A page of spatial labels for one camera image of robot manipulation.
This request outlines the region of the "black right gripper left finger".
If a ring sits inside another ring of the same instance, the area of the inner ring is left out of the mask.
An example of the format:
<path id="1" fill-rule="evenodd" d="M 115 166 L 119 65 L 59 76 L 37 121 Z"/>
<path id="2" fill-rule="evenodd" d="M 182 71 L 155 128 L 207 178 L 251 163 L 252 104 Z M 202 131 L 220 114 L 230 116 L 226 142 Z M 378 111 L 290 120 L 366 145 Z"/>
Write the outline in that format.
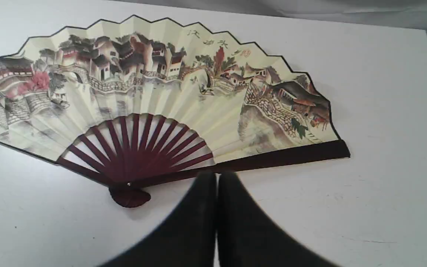
<path id="1" fill-rule="evenodd" d="M 212 267 L 217 178 L 200 172 L 176 208 L 147 237 L 105 267 Z"/>

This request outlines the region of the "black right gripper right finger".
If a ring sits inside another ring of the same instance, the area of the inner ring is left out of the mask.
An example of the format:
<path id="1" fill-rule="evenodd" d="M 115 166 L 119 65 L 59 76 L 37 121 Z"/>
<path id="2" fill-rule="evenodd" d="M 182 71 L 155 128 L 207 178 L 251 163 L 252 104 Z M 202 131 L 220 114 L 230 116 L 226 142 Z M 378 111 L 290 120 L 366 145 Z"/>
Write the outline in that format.
<path id="1" fill-rule="evenodd" d="M 221 267 L 334 267 L 290 237 L 259 207 L 234 172 L 218 180 L 217 239 Z"/>

